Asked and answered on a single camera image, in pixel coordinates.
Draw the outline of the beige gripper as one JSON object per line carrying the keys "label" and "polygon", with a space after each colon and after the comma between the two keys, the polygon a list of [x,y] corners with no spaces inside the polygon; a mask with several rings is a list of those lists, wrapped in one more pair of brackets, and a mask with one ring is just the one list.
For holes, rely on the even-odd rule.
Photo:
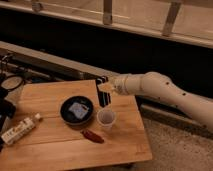
{"label": "beige gripper", "polygon": [[111,97],[109,93],[113,93],[116,88],[113,80],[108,81],[108,77],[102,76],[102,79],[96,79],[96,87],[98,93],[99,104],[101,107],[105,107],[111,103]]}

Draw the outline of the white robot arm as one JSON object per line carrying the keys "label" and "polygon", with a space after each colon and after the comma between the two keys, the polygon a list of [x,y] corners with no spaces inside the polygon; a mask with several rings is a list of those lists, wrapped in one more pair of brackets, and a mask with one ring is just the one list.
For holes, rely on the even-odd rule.
{"label": "white robot arm", "polygon": [[158,72],[120,74],[98,85],[100,91],[142,95],[170,104],[213,132],[213,100],[187,92]]}

